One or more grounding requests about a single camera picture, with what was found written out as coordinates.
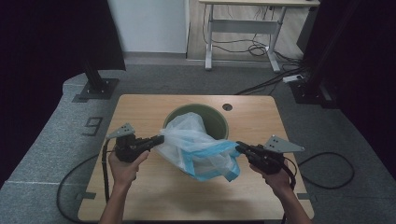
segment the white table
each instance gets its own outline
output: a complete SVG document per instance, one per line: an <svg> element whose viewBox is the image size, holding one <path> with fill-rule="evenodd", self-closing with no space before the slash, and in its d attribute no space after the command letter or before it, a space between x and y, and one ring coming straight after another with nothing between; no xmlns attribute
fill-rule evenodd
<svg viewBox="0 0 396 224"><path fill-rule="evenodd" d="M268 34L274 35L266 47L266 54L271 62L274 72L280 72L274 54L277 37L285 18L287 7L318 7L318 0L200 0L200 3L210 5L207 25L208 40L206 45L205 69L212 69L212 33L243 33L243 34ZM215 20L213 19L214 5L236 5L236 6L272 6L282 7L277 21L237 21L237 20Z"/></svg>

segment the white plastic bag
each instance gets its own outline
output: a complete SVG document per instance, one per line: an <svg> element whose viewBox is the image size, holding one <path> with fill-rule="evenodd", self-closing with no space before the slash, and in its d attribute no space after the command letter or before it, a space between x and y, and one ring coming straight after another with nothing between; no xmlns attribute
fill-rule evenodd
<svg viewBox="0 0 396 224"><path fill-rule="evenodd" d="M206 134L201 116L192 112L177 116L160 134L164 143L156 151L193 178L205 181L223 175L232 181L239 176L237 144Z"/></svg>

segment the cable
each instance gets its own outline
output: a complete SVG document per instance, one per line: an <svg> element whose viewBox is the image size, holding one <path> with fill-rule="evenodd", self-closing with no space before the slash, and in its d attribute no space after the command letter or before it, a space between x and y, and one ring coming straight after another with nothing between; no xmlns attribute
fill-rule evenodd
<svg viewBox="0 0 396 224"><path fill-rule="evenodd" d="M93 158L98 157L99 154L96 154L92 157L89 157L87 160L83 161L82 163L80 163L79 165L77 165L75 168L73 168L69 173L67 173L67 175L62 179L61 183L59 184L59 188L58 191L56 193L56 206L58 207L59 212L61 213L61 215L66 218L67 220L71 221L71 222L75 222L75 223L96 223L96 222L83 222L80 220L75 220L71 217L69 217L64 210L62 210L61 207L61 190L64 186L64 181L66 181L67 177L69 177L75 170L77 170L78 167L80 167L81 165L83 165L85 162L92 160Z"/></svg>
<svg viewBox="0 0 396 224"><path fill-rule="evenodd" d="M231 19L233 19L233 16L230 13L230 6L229 5L227 5L227 12L228 12L228 15L231 17Z"/></svg>
<svg viewBox="0 0 396 224"><path fill-rule="evenodd" d="M257 10L256 14L254 14L253 20L256 21L257 18L259 18L259 15L262 13L262 8L263 7L258 7L259 9Z"/></svg>
<svg viewBox="0 0 396 224"><path fill-rule="evenodd" d="M265 55L265 54L267 53L267 49L266 49L267 46L264 45L263 43L260 43L260 42L258 42L258 41L255 41L254 39L256 38L256 36L257 36L257 34L255 34L255 35L253 36L253 39L251 40L252 45L250 45L250 46L247 48L247 50L248 50L248 52L249 52L251 55L253 55L253 56L262 56L262 55ZM255 50L255 49L259 49L262 53L261 53L261 54L253 53L253 50Z"/></svg>
<svg viewBox="0 0 396 224"><path fill-rule="evenodd" d="M270 92L268 92L268 95L272 95L272 93L274 92L274 90L276 89L277 84L279 84L280 81L278 81L274 87L270 90Z"/></svg>
<svg viewBox="0 0 396 224"><path fill-rule="evenodd" d="M297 167L295 166L294 162L291 161L291 163L293 163L294 168L296 169L295 173L297 173ZM286 171L286 173L289 175L289 177L290 177L290 188L291 188L291 190L294 190L294 187L296 186L296 177L295 177L295 175L291 172L291 170L289 169L289 167L285 163L281 163L280 165L281 165L282 169L284 171ZM284 224L284 223L286 223L286 213L283 214L282 221L281 221L281 224Z"/></svg>
<svg viewBox="0 0 396 224"><path fill-rule="evenodd" d="M248 94L251 94L251 93L252 93L251 91L255 91L255 90L257 90L257 89L259 89L259 88L262 88L262 87L274 85L274 84L276 84L277 82L281 81L283 77L286 77L287 75L299 74L299 73L301 73L301 72L304 71L304 70L305 70L305 68L296 68L296 69L291 69L291 70L289 70L289 71L285 71L285 72L283 72L283 73L277 75L276 77L270 78L269 80L267 80L267 81L265 81L265 82L263 82L263 83L261 83L261 84L259 84L259 85L256 85L256 86L254 86L254 87L245 89L245 90L243 90L243 91L239 91L239 92L237 92L235 95L241 95L241 94L244 94L244 93L247 93L247 92L250 92L250 93L248 93Z"/></svg>
<svg viewBox="0 0 396 224"><path fill-rule="evenodd" d="M107 139L105 144L102 147L102 170L103 170L103 179L105 182L105 198L106 203L110 199L110 193L108 189L108 174L107 174L107 163L106 163L106 155L107 155L107 146L110 139Z"/></svg>
<svg viewBox="0 0 396 224"><path fill-rule="evenodd" d="M286 158L286 157L284 157L286 160L288 160L289 162L291 162L291 164L293 164L293 166L294 166L294 176L296 176L297 175L297 166L296 166L296 164L291 160L291 159L289 159L289 158Z"/></svg>
<svg viewBox="0 0 396 224"><path fill-rule="evenodd" d="M338 154L338 153L336 153L336 152L322 152L322 153L319 153L319 154L317 154L317 155L314 155L314 156L312 156L312 157L306 159L305 161L302 161L302 162L298 163L298 165L299 165L299 166L302 166L302 165L305 164L306 162L311 161L312 159L314 159L314 158L316 158L316 157L318 157L318 156L327 155L327 154L329 154L329 155L335 155L335 156L340 157L341 159L343 159L344 161L346 161L346 163L350 166L350 169L351 169L351 171L352 171L352 175L349 177L349 179L348 179L346 182L344 182L344 183L342 183L342 184L340 184L340 185L337 185L337 186L327 187L327 186L322 186L322 185L320 185L320 184L317 184L317 183L313 182L311 179L307 178L307 177L304 176L304 175L301 175L301 177L302 177L305 181L307 181L307 182L309 182L310 184L312 184L312 185L314 185L314 186L316 186L316 187L318 187L318 188L321 188L321 189L340 189L340 188L346 186L347 184L349 184L349 183L352 181L352 179L355 177L355 169L353 168L352 163L351 163L347 158L345 158L344 156L342 156L342 155L340 155L340 154Z"/></svg>

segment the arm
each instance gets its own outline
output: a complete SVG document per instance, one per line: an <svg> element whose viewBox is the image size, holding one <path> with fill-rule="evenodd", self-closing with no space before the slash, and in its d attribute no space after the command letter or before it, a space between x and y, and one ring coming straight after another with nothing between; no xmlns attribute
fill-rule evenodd
<svg viewBox="0 0 396 224"><path fill-rule="evenodd" d="M113 174L114 185L105 210L99 223L121 223L125 206L126 196L132 182L136 179L136 172L139 171L139 164L146 160L149 152L143 152L134 162L120 161L115 152L110 153L108 161L110 163L111 174Z"/></svg>
<svg viewBox="0 0 396 224"><path fill-rule="evenodd" d="M288 174L282 169L275 175L267 175L259 168L250 164L250 168L262 175L268 185L273 189L275 196L280 200L286 218L291 224L312 224L305 210L301 206L290 187Z"/></svg>

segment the white wall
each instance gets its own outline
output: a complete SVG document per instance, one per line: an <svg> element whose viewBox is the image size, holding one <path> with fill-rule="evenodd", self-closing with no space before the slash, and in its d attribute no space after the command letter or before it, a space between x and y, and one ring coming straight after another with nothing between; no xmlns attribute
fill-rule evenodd
<svg viewBox="0 0 396 224"><path fill-rule="evenodd" d="M122 51L186 53L189 0L107 0Z"/></svg>

